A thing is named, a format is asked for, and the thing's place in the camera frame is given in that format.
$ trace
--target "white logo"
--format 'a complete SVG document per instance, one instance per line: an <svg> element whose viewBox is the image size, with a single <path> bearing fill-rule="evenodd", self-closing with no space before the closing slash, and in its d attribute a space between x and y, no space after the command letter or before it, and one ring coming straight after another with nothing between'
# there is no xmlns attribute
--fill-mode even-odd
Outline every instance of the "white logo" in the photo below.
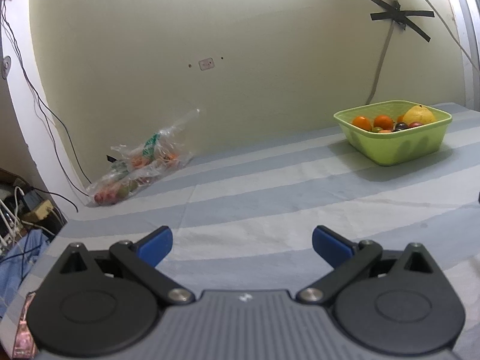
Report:
<svg viewBox="0 0 480 360"><path fill-rule="evenodd" d="M251 294L245 293L241 294L238 299L242 302L250 302L254 297Z"/></svg>

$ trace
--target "orange fruit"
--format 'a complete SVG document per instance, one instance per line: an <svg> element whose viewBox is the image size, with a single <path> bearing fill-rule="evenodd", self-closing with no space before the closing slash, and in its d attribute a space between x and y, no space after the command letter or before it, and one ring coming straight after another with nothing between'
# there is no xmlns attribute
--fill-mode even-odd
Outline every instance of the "orange fruit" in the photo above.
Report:
<svg viewBox="0 0 480 360"><path fill-rule="evenodd" d="M373 121L374 127L381 127L384 130L390 130L393 128L393 120L387 115L378 115Z"/></svg>
<svg viewBox="0 0 480 360"><path fill-rule="evenodd" d="M357 116L354 120L352 120L352 124L355 127L361 128L362 130L371 131L371 123L368 118L364 116Z"/></svg>

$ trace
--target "plastic bag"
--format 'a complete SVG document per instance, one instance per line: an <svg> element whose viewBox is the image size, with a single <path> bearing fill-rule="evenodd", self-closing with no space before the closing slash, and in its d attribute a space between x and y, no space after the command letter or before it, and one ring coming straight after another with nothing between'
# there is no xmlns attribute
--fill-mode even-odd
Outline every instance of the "plastic bag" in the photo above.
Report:
<svg viewBox="0 0 480 360"><path fill-rule="evenodd" d="M184 167L192 154L185 149L181 133L199 113L198 109L188 112L173 126L161 129L138 147L112 147L121 159L112 163L106 175L87 187L92 201L99 205L116 204Z"/></svg>

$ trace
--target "green plastic basket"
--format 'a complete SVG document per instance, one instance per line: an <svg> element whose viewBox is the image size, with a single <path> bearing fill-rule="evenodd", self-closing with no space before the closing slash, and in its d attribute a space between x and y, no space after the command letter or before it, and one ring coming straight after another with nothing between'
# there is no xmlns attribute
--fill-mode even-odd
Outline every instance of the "green plastic basket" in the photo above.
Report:
<svg viewBox="0 0 480 360"><path fill-rule="evenodd" d="M435 115L436 122L390 134L368 132L352 125L351 121L357 116L366 116L373 122L378 115L388 115L397 120L414 105L418 104L405 100L390 100L346 109L337 112L334 118L353 147L378 165L389 167L437 151L452 121L452 115L428 107Z"/></svg>

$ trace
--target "lemon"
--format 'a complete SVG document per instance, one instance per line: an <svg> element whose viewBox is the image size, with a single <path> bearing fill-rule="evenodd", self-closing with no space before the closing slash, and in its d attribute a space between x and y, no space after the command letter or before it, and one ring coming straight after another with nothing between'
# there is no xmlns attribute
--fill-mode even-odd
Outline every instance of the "lemon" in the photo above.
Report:
<svg viewBox="0 0 480 360"><path fill-rule="evenodd" d="M407 123L407 125L413 122L429 124L436 122L437 119L435 119L434 114L427 107L423 105L415 105L405 113L403 121L404 123Z"/></svg>

